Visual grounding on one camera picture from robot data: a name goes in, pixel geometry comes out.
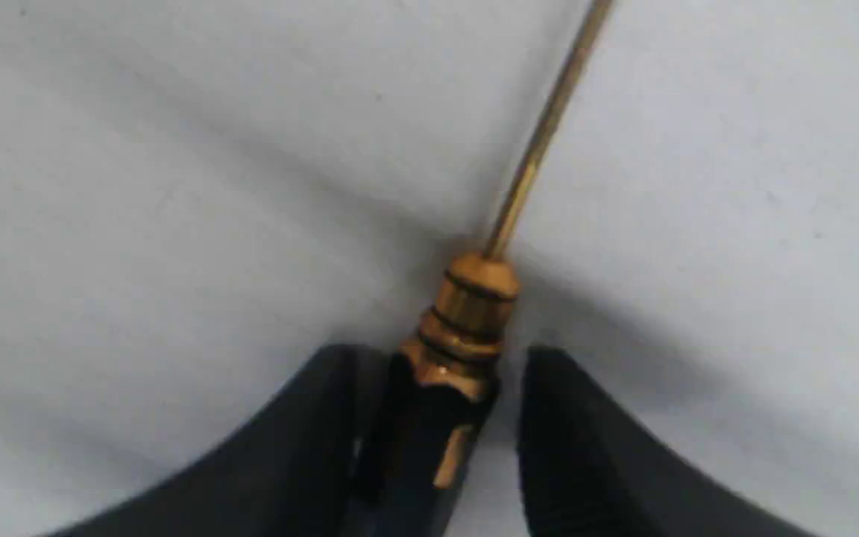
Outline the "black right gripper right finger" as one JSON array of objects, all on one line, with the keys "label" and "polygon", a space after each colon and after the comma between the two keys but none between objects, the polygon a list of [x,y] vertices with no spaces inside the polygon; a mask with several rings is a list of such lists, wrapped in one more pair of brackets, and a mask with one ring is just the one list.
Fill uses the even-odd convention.
[{"label": "black right gripper right finger", "polygon": [[802,536],[659,441],[573,360],[529,348],[517,456],[532,536]]}]

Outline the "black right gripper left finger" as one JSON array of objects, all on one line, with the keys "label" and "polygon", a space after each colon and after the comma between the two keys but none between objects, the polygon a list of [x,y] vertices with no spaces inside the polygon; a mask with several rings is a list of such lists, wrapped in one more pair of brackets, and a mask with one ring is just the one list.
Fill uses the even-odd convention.
[{"label": "black right gripper left finger", "polygon": [[198,461],[57,536],[339,536],[388,354],[324,345]]}]

